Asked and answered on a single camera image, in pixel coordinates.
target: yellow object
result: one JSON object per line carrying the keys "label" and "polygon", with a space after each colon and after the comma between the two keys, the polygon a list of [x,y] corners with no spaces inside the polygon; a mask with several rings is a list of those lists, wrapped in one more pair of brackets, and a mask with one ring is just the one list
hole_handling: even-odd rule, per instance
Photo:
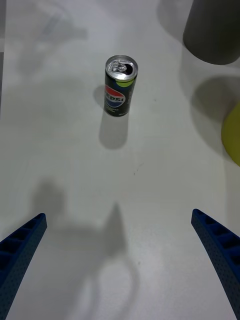
{"label": "yellow object", "polygon": [[240,102],[224,120],[221,140],[226,152],[240,166]]}

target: white surface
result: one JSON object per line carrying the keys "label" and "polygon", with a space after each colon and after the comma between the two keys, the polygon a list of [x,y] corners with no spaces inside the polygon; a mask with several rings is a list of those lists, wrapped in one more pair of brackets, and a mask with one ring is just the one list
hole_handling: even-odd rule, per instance
{"label": "white surface", "polygon": [[[183,48],[190,5],[8,0],[1,238],[48,220],[8,320],[235,319],[191,214],[240,234],[240,168],[220,139],[239,69]],[[100,107],[115,54],[139,66],[120,119]]]}

